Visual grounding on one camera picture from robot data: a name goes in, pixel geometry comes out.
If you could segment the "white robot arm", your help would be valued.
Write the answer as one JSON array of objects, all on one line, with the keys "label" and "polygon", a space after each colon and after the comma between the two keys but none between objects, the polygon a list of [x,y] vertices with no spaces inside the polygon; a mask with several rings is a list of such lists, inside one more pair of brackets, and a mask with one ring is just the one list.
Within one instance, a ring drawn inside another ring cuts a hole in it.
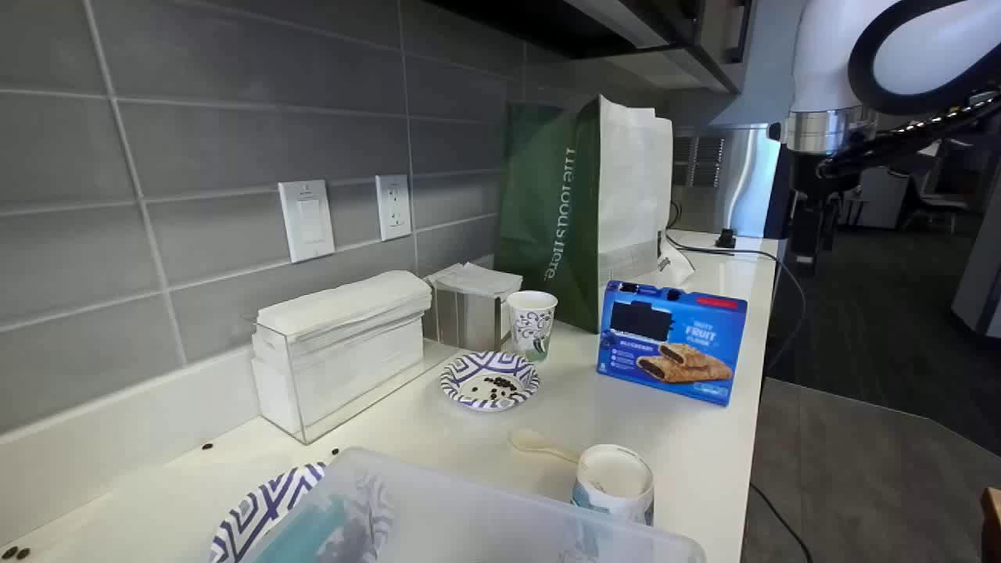
[{"label": "white robot arm", "polygon": [[1001,0],[753,0],[743,94],[718,125],[775,125],[830,158],[867,114],[939,115],[997,86]]}]

